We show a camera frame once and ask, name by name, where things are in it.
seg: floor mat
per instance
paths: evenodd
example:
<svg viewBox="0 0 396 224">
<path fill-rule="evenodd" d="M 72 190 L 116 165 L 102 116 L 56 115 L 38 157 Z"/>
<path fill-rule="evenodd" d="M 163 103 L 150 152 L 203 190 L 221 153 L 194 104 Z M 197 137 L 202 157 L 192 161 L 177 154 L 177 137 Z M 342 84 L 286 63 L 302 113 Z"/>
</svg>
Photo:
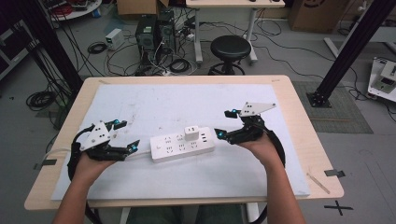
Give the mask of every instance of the floor mat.
<svg viewBox="0 0 396 224">
<path fill-rule="evenodd" d="M 314 92 L 320 83 L 292 83 L 317 133 L 373 133 L 343 85 L 332 92 L 331 108 L 317 108 L 309 104 L 306 93 Z"/>
</svg>

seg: floor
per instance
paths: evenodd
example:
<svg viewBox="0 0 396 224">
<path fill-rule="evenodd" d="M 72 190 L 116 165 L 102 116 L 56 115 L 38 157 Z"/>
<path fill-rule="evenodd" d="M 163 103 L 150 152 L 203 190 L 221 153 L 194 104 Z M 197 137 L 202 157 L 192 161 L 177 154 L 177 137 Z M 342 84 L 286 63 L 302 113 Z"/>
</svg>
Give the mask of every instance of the floor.
<svg viewBox="0 0 396 224">
<path fill-rule="evenodd" d="M 311 49 L 329 59 L 333 59 L 333 56 L 325 45 L 323 37 L 331 37 L 337 45 L 340 45 L 344 39 L 337 33 L 322 35 L 293 32 L 286 21 L 276 21 L 276 23 L 282 31 L 280 35 L 271 39 L 278 45 Z M 133 34 L 136 27 L 135 21 L 121 21 L 119 17 L 111 15 L 98 19 L 86 16 L 70 21 L 69 24 L 81 50 L 86 55 L 85 49 L 95 41 L 104 41 L 105 35 L 112 29 L 119 27 Z M 246 27 L 244 23 L 236 25 Z M 279 31 L 272 21 L 264 22 L 262 27 L 271 33 Z M 226 29 L 209 24 L 203 25 L 201 30 L 204 40 L 229 34 Z M 238 35 L 243 33 L 234 28 L 230 28 L 230 31 L 233 33 L 236 31 Z M 76 63 L 76 57 L 64 32 L 58 29 L 57 33 L 72 62 Z M 211 55 L 209 45 L 210 43 L 203 42 L 205 61 L 200 69 L 192 72 L 192 75 L 205 75 L 208 67 L 216 63 L 217 59 Z M 281 48 L 261 35 L 253 45 L 267 47 L 273 58 L 289 62 L 292 68 L 301 74 L 324 77 L 332 66 L 332 61 L 316 53 L 302 49 Z M 184 49 L 185 58 L 193 60 L 192 44 L 187 44 Z M 252 66 L 249 66 L 246 60 L 242 61 L 241 66 L 248 75 L 283 74 L 293 81 L 320 81 L 317 77 L 297 75 L 286 63 L 272 60 L 267 49 L 256 48 L 260 61 Z M 105 53 L 90 57 L 93 66 L 103 74 L 107 74 L 107 71 L 104 72 L 105 57 Z M 352 65 L 358 76 L 357 86 L 363 92 L 367 90 L 374 57 L 396 60 L 395 54 L 383 44 L 368 44 Z M 112 63 L 126 68 L 136 63 L 138 58 L 137 47 L 131 46 L 115 55 Z M 84 77 L 90 76 L 85 67 L 81 69 L 80 74 Z M 353 85 L 354 80 L 355 76 L 349 70 L 342 82 L 345 85 Z M 34 166 L 42 160 L 48 143 L 57 133 L 49 118 L 37 117 L 37 112 L 31 111 L 25 105 L 25 100 L 30 94 L 43 91 L 46 87 L 47 80 L 30 57 L 24 59 L 0 81 L 0 122 L 3 127 L 0 131 L 2 148 L 0 177 L 3 179 L 0 184 L 0 223 L 50 223 L 55 214 L 54 211 L 26 211 L 23 207 L 39 172 L 34 170 Z M 390 108 L 396 111 L 395 104 L 388 103 Z M 394 165 L 396 123 L 390 118 L 384 105 L 379 102 L 355 101 L 355 104 L 374 131 L 373 134 L 318 133 L 333 167 L 346 174 L 345 177 L 340 178 L 345 196 L 337 199 L 337 202 L 340 206 L 351 207 L 353 210 L 343 209 L 341 214 L 337 209 L 324 208 L 324 205 L 335 206 L 335 200 L 300 201 L 307 223 L 396 223 Z M 119 208 L 102 209 L 104 223 L 118 223 L 120 211 Z"/>
</svg>

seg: hand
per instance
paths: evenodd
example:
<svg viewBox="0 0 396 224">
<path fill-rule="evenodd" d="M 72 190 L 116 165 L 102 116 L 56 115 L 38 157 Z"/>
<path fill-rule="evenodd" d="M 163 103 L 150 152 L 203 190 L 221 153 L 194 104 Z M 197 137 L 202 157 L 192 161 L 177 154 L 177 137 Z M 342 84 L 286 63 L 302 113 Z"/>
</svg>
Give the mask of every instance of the hand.
<svg viewBox="0 0 396 224">
<path fill-rule="evenodd" d="M 264 166 L 268 166 L 274 162 L 282 164 L 282 161 L 277 155 L 275 146 L 267 134 L 263 134 L 262 137 L 256 141 L 244 142 L 238 144 L 238 146 L 251 151 Z"/>
<path fill-rule="evenodd" d="M 78 182 L 86 187 L 90 187 L 99 175 L 114 161 L 95 161 L 91 160 L 87 153 L 83 152 L 79 158 L 73 182 Z"/>
</svg>

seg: black stool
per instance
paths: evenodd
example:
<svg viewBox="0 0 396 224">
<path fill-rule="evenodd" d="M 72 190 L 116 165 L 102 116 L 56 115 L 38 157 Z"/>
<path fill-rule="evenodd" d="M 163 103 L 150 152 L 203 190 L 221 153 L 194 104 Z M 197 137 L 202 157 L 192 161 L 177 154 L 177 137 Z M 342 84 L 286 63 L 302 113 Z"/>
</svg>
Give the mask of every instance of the black stool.
<svg viewBox="0 0 396 224">
<path fill-rule="evenodd" d="M 245 71 L 233 62 L 240 61 L 247 57 L 251 51 L 251 46 L 248 41 L 237 35 L 224 35 L 216 38 L 210 45 L 212 53 L 220 58 L 223 63 L 218 63 L 210 67 L 209 75 L 213 76 L 215 73 L 220 75 L 235 75 L 233 67 L 238 68 L 242 74 Z"/>
</svg>

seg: power strip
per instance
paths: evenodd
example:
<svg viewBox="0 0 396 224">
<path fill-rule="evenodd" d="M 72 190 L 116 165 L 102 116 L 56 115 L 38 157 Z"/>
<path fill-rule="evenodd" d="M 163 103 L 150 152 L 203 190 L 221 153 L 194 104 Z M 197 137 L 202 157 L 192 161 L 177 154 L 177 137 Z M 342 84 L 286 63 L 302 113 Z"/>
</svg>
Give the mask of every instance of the power strip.
<svg viewBox="0 0 396 224">
<path fill-rule="evenodd" d="M 172 161 L 215 150 L 210 129 L 186 127 L 184 133 L 150 138 L 151 157 L 154 162 Z"/>
</svg>

